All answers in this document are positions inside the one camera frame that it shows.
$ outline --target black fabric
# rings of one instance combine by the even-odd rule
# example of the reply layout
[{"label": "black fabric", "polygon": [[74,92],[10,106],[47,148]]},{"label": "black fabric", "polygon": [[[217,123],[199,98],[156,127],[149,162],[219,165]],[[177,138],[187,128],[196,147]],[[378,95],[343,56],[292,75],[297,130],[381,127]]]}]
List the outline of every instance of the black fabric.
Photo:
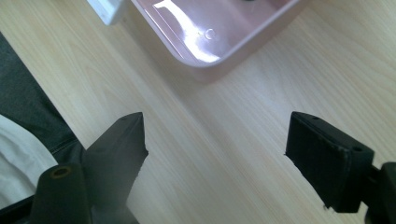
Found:
[{"label": "black fabric", "polygon": [[37,137],[59,163],[81,162],[84,148],[0,33],[0,114]]}]

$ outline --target white object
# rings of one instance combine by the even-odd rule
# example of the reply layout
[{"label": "white object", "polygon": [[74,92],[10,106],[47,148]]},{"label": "white object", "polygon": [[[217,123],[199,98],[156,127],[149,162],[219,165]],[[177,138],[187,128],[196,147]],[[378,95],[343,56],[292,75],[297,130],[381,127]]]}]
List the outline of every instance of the white object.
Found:
[{"label": "white object", "polygon": [[125,9],[125,0],[87,0],[106,25],[116,23]]},{"label": "white object", "polygon": [[56,164],[36,137],[0,115],[0,209],[32,196],[40,175]]},{"label": "white object", "polygon": [[309,0],[132,0],[169,51],[195,68],[240,62]]}]

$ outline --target pink plastic tray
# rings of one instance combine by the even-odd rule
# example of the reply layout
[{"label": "pink plastic tray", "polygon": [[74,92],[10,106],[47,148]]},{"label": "pink plastic tray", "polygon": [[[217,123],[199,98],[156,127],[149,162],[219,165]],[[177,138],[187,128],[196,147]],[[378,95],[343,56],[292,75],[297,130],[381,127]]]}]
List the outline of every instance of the pink plastic tray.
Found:
[{"label": "pink plastic tray", "polygon": [[215,66],[253,40],[257,49],[308,0],[132,0],[169,51],[192,67]]}]

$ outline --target light wood surface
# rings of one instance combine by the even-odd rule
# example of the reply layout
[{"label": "light wood surface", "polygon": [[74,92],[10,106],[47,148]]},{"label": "light wood surface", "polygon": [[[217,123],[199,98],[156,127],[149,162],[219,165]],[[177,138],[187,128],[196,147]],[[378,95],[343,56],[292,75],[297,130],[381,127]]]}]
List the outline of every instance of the light wood surface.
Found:
[{"label": "light wood surface", "polygon": [[183,74],[132,4],[106,27],[84,0],[0,1],[0,30],[85,147],[142,111],[146,223],[363,223],[323,209],[284,156],[290,113],[396,161],[396,1],[313,0],[222,79]]}]

